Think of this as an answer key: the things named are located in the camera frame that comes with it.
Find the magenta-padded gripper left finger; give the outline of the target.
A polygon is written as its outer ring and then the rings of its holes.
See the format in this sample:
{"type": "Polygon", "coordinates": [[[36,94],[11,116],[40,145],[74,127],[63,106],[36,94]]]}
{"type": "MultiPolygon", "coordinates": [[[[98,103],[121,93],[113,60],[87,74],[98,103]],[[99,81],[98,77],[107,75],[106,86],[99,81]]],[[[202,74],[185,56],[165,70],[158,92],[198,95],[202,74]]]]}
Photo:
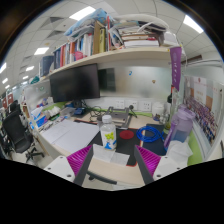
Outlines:
{"type": "Polygon", "coordinates": [[[81,186],[92,157],[93,146],[90,145],[69,156],[58,156],[44,170],[81,186]]]}

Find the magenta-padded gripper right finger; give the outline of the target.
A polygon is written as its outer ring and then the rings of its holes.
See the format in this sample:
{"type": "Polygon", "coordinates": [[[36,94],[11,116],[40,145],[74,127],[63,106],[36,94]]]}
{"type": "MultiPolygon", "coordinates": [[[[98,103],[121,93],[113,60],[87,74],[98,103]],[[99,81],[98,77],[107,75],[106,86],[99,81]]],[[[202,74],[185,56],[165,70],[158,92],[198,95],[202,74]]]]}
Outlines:
{"type": "Polygon", "coordinates": [[[134,147],[134,156],[145,185],[181,170],[170,157],[159,156],[138,145],[134,147]]]}

